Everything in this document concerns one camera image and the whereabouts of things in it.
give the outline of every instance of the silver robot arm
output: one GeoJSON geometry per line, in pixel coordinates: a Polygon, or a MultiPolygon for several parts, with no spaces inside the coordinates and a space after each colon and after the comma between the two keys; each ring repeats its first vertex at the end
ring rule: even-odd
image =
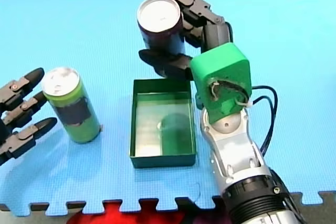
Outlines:
{"type": "Polygon", "coordinates": [[[278,183],[248,134],[246,110],[209,124],[202,109],[201,131],[212,149],[211,163],[233,224],[301,224],[285,204],[278,183]]]}

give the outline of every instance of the screw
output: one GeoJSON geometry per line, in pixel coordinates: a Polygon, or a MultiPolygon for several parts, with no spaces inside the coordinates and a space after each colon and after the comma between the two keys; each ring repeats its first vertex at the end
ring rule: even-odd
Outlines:
{"type": "Polygon", "coordinates": [[[273,189],[273,191],[274,191],[275,194],[279,194],[280,193],[280,188],[279,187],[275,187],[273,189]]]}

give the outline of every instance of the green robot wrist housing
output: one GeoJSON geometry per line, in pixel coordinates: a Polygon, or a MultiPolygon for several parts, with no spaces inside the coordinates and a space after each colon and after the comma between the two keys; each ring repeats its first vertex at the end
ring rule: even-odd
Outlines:
{"type": "Polygon", "coordinates": [[[232,42],[193,58],[191,71],[210,124],[242,110],[251,96],[249,61],[232,42]]]}

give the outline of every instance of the black label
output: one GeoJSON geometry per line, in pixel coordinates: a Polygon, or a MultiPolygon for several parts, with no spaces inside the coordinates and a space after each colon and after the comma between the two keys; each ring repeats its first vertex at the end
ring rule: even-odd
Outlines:
{"type": "Polygon", "coordinates": [[[71,105],[55,107],[59,119],[64,124],[80,126],[86,119],[90,118],[88,99],[82,97],[71,105]]]}

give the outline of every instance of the red object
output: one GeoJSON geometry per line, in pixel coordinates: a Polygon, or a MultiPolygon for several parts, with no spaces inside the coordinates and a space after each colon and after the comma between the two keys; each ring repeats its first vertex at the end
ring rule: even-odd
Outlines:
{"type": "Polygon", "coordinates": [[[67,224],[180,224],[184,213],[157,212],[156,202],[142,202],[141,212],[125,214],[119,211],[119,203],[105,204],[105,213],[102,215],[75,214],[67,224]]]}

